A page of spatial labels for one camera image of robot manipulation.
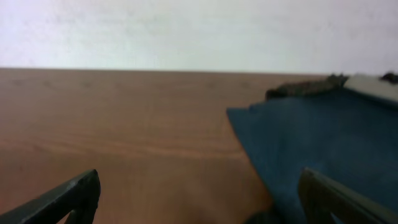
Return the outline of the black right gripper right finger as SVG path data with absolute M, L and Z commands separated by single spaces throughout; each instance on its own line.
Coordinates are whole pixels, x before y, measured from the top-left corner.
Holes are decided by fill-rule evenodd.
M 397 223 L 397 214 L 329 177 L 304 168 L 298 195 L 308 223 Z

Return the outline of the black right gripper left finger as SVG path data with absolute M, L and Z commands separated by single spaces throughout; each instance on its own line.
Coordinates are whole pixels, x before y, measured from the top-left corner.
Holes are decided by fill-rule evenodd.
M 2 224 L 92 223 L 101 194 L 98 172 L 88 170 L 1 215 Z

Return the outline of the dark blue denim shorts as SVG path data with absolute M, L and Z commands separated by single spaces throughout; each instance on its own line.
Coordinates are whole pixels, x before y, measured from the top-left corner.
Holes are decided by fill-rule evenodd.
M 233 130 L 287 223 L 305 223 L 308 167 L 397 210 L 397 103 L 339 89 L 229 108 Z

